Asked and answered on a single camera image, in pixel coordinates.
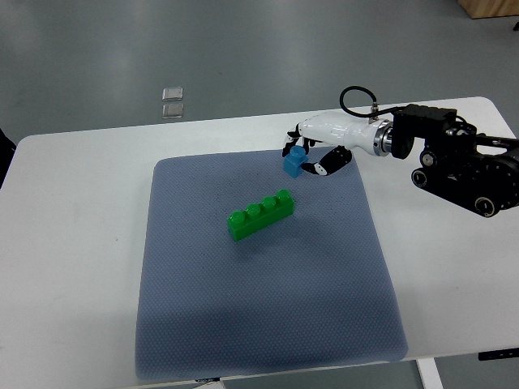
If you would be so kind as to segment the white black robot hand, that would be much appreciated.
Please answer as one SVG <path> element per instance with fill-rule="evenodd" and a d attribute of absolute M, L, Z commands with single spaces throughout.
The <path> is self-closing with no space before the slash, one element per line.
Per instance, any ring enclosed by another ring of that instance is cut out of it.
<path fill-rule="evenodd" d="M 301 163 L 302 171 L 329 176 L 352 161 L 351 150 L 358 147 L 372 156 L 386 156 L 391 152 L 392 122 L 387 119 L 368 119 L 344 113 L 325 112 L 298 123 L 289 131 L 282 149 L 283 157 L 291 154 L 298 142 L 301 156 L 307 156 L 317 143 L 332 146 L 333 150 L 319 161 Z"/>

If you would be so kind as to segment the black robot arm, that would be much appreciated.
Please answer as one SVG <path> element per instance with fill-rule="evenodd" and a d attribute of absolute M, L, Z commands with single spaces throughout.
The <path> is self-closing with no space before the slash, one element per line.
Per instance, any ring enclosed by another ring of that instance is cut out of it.
<path fill-rule="evenodd" d="M 391 154 L 405 159 L 424 140 L 419 189 L 483 217 L 518 206 L 518 140 L 487 136 L 455 109 L 407 105 L 392 113 Z"/>

